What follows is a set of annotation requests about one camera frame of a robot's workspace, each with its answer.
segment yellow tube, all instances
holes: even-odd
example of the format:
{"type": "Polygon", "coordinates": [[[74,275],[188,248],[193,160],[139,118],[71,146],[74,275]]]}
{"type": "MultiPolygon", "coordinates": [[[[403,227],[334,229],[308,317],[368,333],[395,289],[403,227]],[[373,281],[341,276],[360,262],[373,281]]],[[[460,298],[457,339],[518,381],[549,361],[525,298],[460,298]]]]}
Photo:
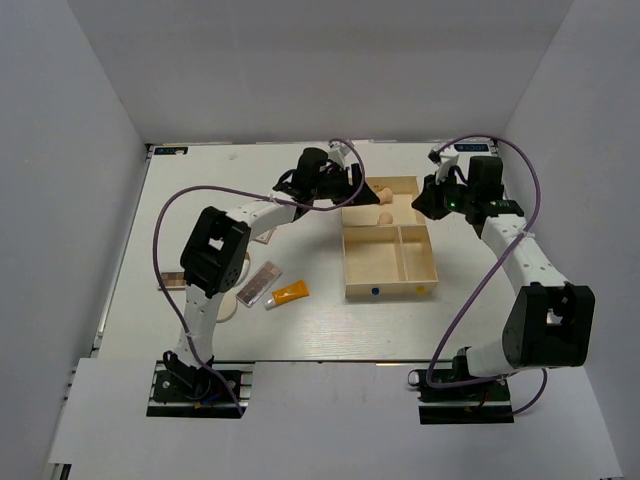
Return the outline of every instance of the yellow tube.
{"type": "Polygon", "coordinates": [[[304,283],[304,280],[298,280],[296,283],[292,283],[288,287],[271,292],[271,298],[264,302],[264,308],[271,310],[272,308],[279,307],[285,303],[308,296],[309,289],[307,288],[307,284],[304,283]]]}

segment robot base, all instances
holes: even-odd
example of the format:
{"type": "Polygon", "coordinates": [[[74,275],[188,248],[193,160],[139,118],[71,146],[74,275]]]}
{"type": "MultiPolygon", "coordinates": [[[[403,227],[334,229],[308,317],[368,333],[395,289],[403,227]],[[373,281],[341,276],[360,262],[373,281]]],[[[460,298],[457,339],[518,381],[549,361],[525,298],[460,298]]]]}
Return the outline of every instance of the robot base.
{"type": "MultiPolygon", "coordinates": [[[[427,371],[414,370],[420,396],[421,425],[513,423],[511,395],[506,381],[464,388],[435,389],[427,385],[427,371]]],[[[435,382],[451,381],[451,369],[436,369],[435,382]]]]}
{"type": "MultiPolygon", "coordinates": [[[[220,381],[211,378],[209,389],[200,398],[190,397],[187,389],[169,371],[159,364],[156,370],[151,398],[147,406],[147,417],[181,418],[240,418],[240,414],[229,393],[220,381]]],[[[233,393],[241,400],[243,411],[246,401],[242,401],[241,388],[243,371],[218,370],[233,387],[233,393]]]]}

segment wooden box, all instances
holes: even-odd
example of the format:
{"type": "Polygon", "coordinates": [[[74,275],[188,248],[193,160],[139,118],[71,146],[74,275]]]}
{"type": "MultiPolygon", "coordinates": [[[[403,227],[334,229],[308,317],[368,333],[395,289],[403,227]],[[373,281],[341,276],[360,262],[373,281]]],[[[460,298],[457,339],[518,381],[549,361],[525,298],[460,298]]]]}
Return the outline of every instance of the wooden box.
{"type": "Polygon", "coordinates": [[[419,295],[438,284],[425,218],[411,208],[419,194],[416,177],[369,177],[374,192],[393,191],[393,202],[342,209],[347,297],[419,295]],[[377,225],[383,212],[391,225],[377,225]]]}

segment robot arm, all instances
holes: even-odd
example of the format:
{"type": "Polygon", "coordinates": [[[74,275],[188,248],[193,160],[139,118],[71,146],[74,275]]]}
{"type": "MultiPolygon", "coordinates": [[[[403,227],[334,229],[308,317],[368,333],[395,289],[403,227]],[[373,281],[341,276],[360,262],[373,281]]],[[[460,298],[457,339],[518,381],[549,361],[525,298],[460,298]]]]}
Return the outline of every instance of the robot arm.
{"type": "MultiPolygon", "coordinates": [[[[469,178],[461,184],[457,157],[443,159],[435,175],[424,180],[413,208],[432,220],[451,212],[465,215],[477,235],[501,257],[526,224],[524,213],[504,200],[502,160],[472,157],[469,178]]],[[[586,359],[595,299],[591,289],[575,286],[558,272],[535,239],[525,235],[503,264],[516,293],[500,338],[462,349],[454,380],[508,375],[540,367],[579,366],[586,359]],[[547,321],[549,312],[561,317],[547,321]]]]}
{"type": "MultiPolygon", "coordinates": [[[[198,357],[211,365],[213,332],[223,294],[236,285],[243,270],[247,246],[255,237],[297,221],[316,200],[343,204],[358,191],[362,172],[346,168],[347,147],[335,146],[326,152],[306,148],[296,169],[286,172],[271,192],[272,201],[254,201],[228,212],[205,208],[180,258],[185,270],[187,300],[184,317],[198,357]]],[[[351,205],[379,203],[364,184],[351,205]]],[[[192,397],[208,388],[211,376],[194,357],[182,330],[173,351],[163,355],[165,368],[181,380],[192,397]]]]}

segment white enclosure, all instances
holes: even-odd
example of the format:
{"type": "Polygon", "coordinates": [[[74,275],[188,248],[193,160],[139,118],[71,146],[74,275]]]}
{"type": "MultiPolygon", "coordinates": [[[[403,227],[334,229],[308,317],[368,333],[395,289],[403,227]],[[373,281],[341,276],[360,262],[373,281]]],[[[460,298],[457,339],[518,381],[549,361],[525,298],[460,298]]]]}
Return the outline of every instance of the white enclosure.
{"type": "MultiPolygon", "coordinates": [[[[3,2],[2,477],[40,478],[128,238],[145,142],[482,131],[530,155],[537,238],[596,294],[587,373],[625,478],[640,478],[639,20],[632,0],[3,2]]],[[[503,157],[530,211],[530,179],[503,157]]]]}
{"type": "Polygon", "coordinates": [[[500,132],[570,0],[69,0],[147,142],[500,132]]]}

